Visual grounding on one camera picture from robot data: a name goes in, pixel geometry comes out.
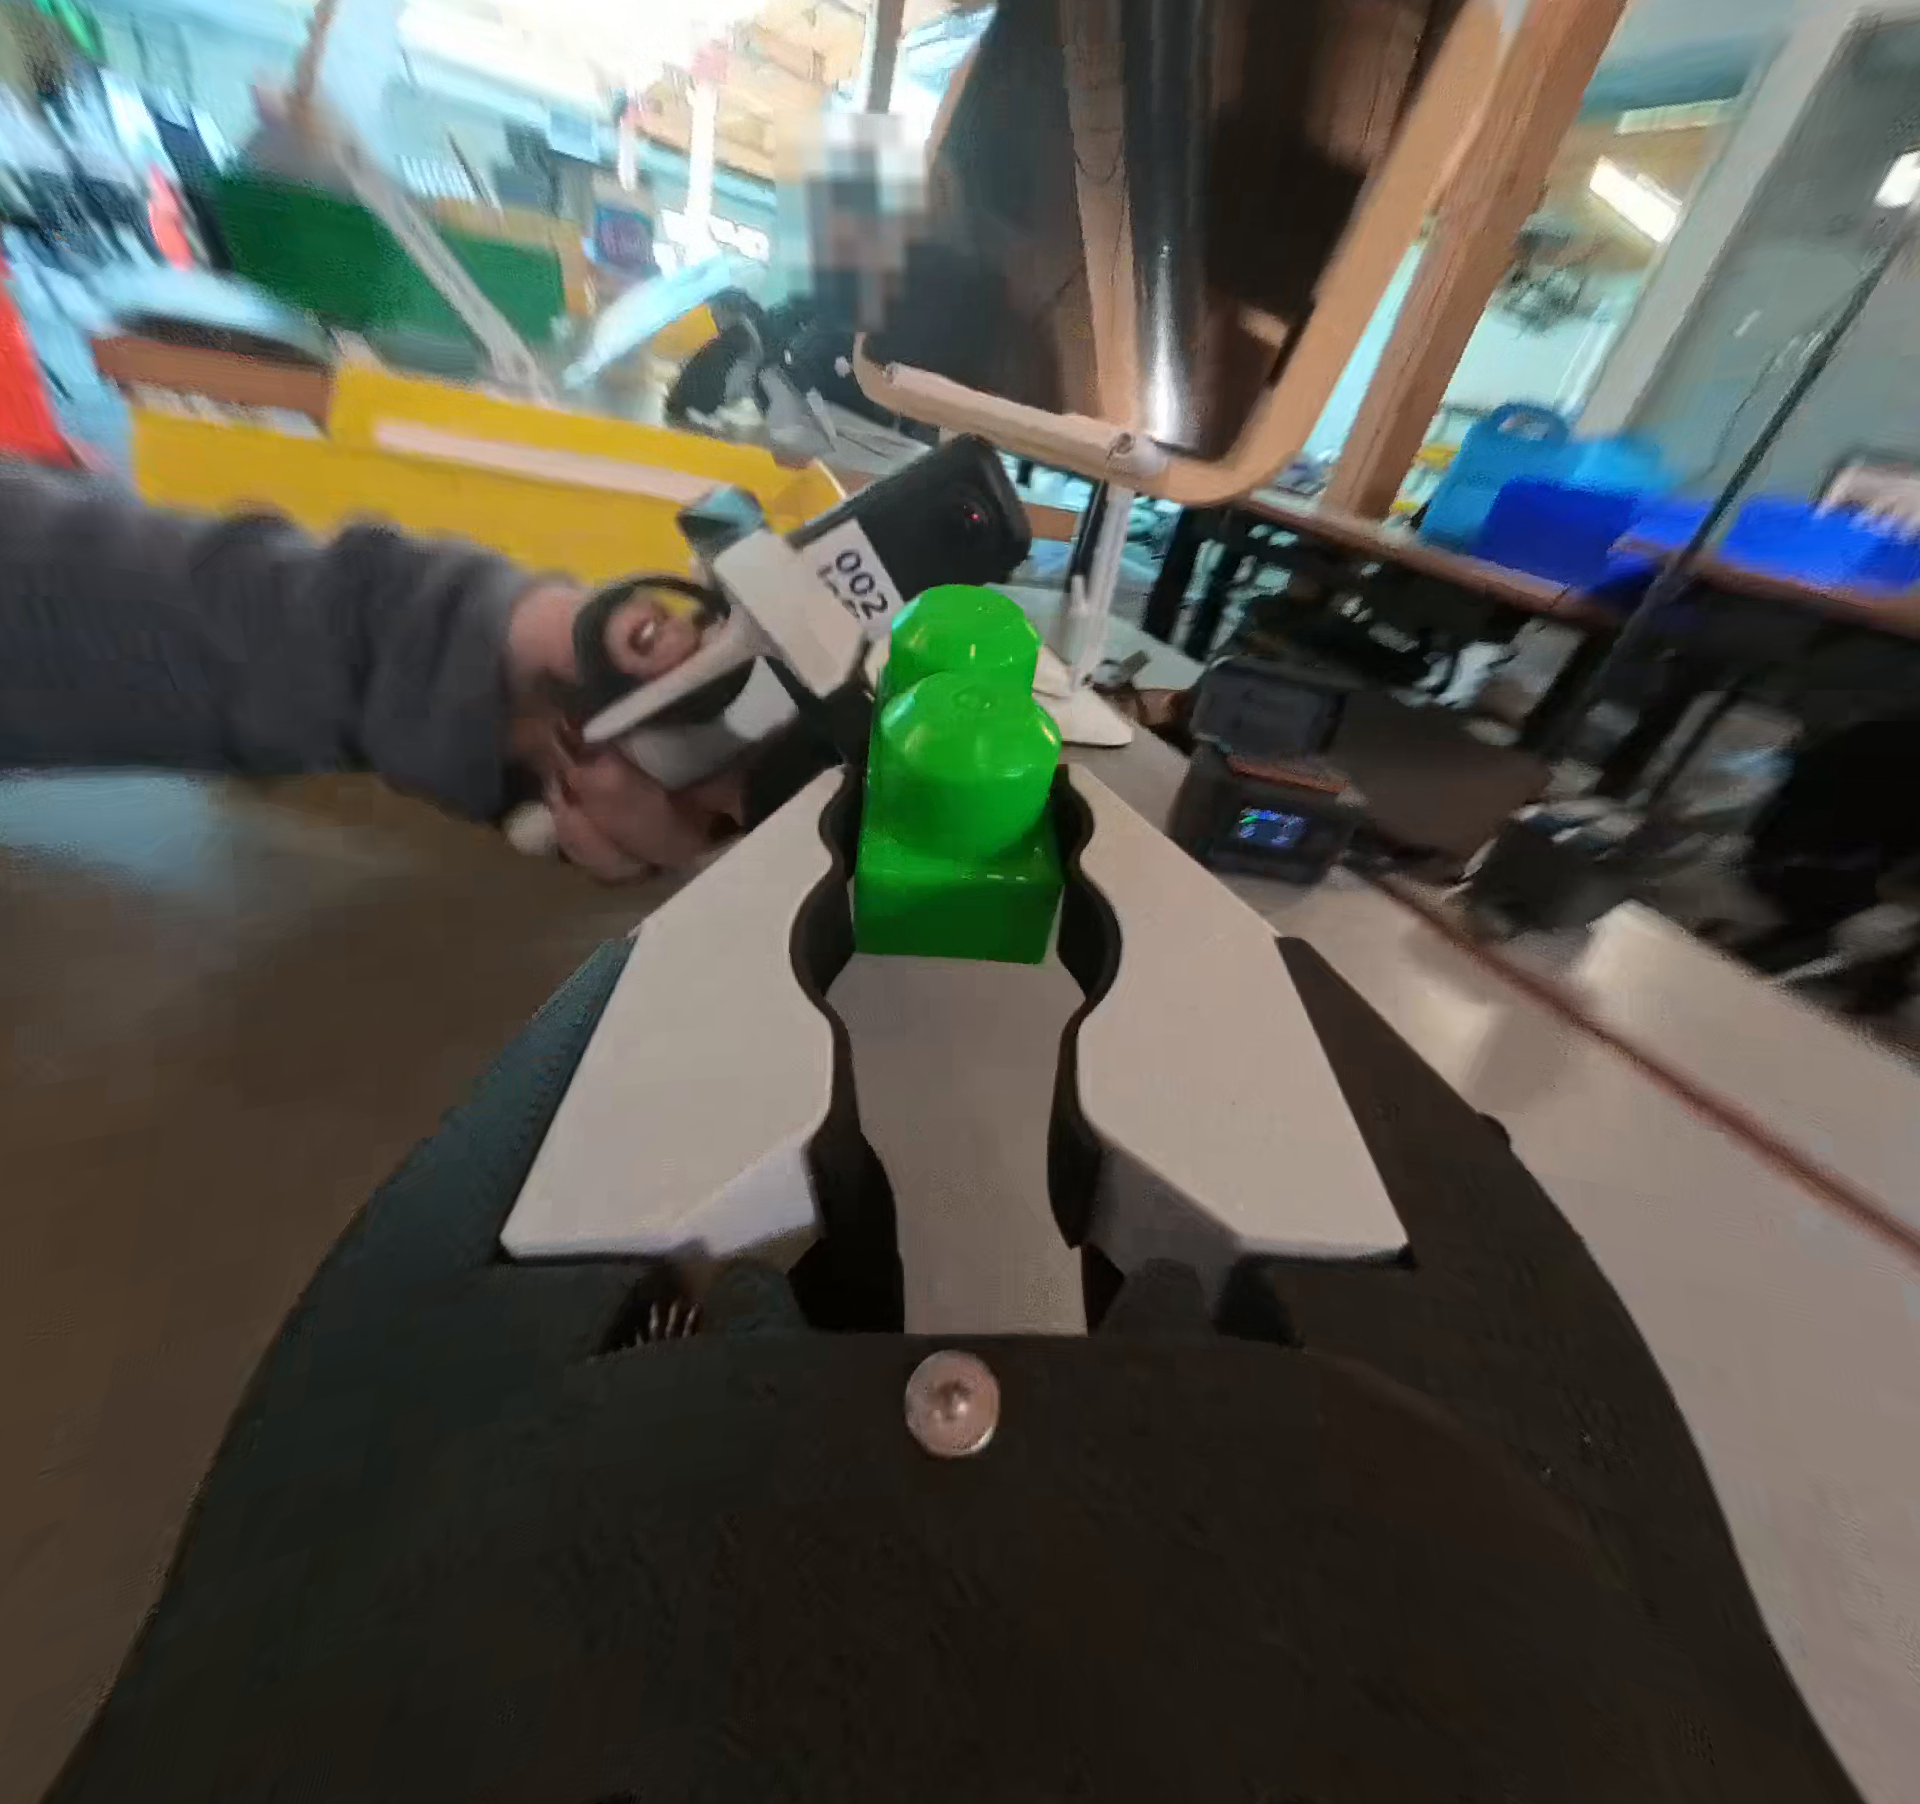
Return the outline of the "blue caddy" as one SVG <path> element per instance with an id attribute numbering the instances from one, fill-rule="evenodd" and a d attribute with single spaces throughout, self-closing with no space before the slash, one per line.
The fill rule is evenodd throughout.
<path id="1" fill-rule="evenodd" d="M 1420 510 L 1415 533 L 1471 555 L 1500 493 L 1516 477 L 1546 477 L 1565 456 L 1570 424 L 1554 404 L 1505 400 L 1479 416 Z"/>

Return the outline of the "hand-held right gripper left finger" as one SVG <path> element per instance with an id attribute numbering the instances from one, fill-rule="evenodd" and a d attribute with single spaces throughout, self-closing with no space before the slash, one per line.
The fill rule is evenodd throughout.
<path id="1" fill-rule="evenodd" d="M 498 1245 L 517 1263 L 857 1252 L 841 766 L 632 932 Z"/>

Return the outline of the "small blue bin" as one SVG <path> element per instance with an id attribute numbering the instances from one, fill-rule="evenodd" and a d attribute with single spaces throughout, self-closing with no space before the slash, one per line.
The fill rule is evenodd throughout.
<path id="1" fill-rule="evenodd" d="M 1759 494 L 1742 500 L 1706 557 L 1790 583 L 1893 597 L 1919 583 L 1919 527 L 1857 504 Z"/>
<path id="2" fill-rule="evenodd" d="M 1666 493 L 1512 477 L 1488 507 L 1471 555 L 1567 591 L 1620 600 L 1691 542 L 1706 510 L 1706 500 Z"/>

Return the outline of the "person's left hand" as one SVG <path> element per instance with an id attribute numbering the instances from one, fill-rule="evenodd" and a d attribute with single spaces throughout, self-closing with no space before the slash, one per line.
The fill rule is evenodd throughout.
<path id="1" fill-rule="evenodd" d="M 588 743 L 574 715 L 574 623 L 588 589 L 544 580 L 514 606 L 507 632 L 510 756 L 540 791 L 553 852 L 592 878 L 624 883 L 698 866 L 746 825 L 737 770 L 667 788 L 612 745 Z"/>

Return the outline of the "green toy brick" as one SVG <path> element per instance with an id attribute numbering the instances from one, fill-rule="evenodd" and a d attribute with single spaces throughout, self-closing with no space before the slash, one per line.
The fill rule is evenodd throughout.
<path id="1" fill-rule="evenodd" d="M 876 685 L 855 943 L 866 955 L 1036 963 L 1065 890 L 1049 814 L 1062 734 L 1041 638 L 1005 597 L 943 583 L 893 626 Z"/>

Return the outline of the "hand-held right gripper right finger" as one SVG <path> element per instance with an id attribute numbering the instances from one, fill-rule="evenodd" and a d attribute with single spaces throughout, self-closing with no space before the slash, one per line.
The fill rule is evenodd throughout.
<path id="1" fill-rule="evenodd" d="M 1391 1263 L 1386 1190 L 1281 938 L 1079 765 L 1052 798 L 1056 952 L 1079 988 L 1049 1116 L 1049 1208 L 1118 1271 Z"/>

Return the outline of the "person's left forearm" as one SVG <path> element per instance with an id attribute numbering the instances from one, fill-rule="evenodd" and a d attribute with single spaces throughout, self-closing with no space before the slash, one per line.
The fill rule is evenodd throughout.
<path id="1" fill-rule="evenodd" d="M 2 766 L 370 772 L 491 820 L 583 599 L 460 541 L 185 516 L 6 458 Z"/>

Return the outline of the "black charger case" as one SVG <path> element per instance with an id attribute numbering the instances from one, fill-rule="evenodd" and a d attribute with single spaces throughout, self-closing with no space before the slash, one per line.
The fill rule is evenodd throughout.
<path id="1" fill-rule="evenodd" d="M 1370 811 L 1333 765 L 1351 694 L 1351 679 L 1324 665 L 1209 665 L 1188 696 L 1188 765 L 1165 819 L 1173 844 L 1220 874 L 1326 878 Z"/>

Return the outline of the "green bin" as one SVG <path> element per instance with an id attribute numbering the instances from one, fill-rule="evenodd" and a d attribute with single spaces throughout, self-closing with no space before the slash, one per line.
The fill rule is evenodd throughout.
<path id="1" fill-rule="evenodd" d="M 249 170 L 213 178 L 206 201 L 231 269 L 326 329 L 358 334 L 466 330 L 452 303 L 370 207 Z M 495 235 L 443 233 L 446 253 L 516 333 L 539 344 L 567 312 L 563 262 Z"/>

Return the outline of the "yellow plastic bin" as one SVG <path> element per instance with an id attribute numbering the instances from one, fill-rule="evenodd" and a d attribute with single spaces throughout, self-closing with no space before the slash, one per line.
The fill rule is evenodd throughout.
<path id="1" fill-rule="evenodd" d="M 680 514 L 714 489 L 795 530 L 846 494 L 818 464 L 701 431 L 544 408 L 348 365 L 324 422 L 270 404 L 130 392 L 130 468 L 151 502 L 272 510 L 313 531 L 385 522 L 603 583 L 688 576 Z"/>

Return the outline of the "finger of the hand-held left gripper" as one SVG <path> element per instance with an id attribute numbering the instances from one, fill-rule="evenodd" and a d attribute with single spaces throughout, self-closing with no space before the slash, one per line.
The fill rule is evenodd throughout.
<path id="1" fill-rule="evenodd" d="M 675 523 L 690 555 L 698 621 L 748 623 L 754 632 L 754 658 L 737 675 L 772 665 L 804 703 L 822 703 L 853 682 L 866 647 L 857 617 L 804 548 L 767 522 L 752 493 L 708 485 Z"/>
<path id="2" fill-rule="evenodd" d="M 582 665 L 579 738 L 612 745 L 659 722 L 707 721 L 754 658 L 748 623 L 612 623 Z"/>

